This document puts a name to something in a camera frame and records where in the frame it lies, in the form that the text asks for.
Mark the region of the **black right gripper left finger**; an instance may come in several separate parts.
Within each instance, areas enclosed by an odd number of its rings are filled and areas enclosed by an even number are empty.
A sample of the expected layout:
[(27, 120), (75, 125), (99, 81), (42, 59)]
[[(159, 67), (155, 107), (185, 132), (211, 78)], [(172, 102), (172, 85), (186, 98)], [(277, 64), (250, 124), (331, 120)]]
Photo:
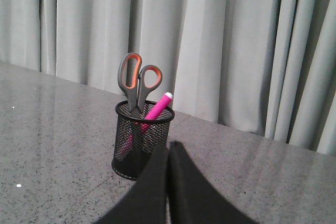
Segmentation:
[(96, 223), (166, 223), (168, 149), (158, 145), (136, 183)]

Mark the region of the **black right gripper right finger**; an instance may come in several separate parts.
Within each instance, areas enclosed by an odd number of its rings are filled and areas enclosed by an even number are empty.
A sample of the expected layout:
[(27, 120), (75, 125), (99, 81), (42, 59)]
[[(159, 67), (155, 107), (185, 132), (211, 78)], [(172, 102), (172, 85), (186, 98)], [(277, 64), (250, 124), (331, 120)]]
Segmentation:
[(170, 144), (167, 185), (171, 223), (255, 223), (210, 184), (181, 142)]

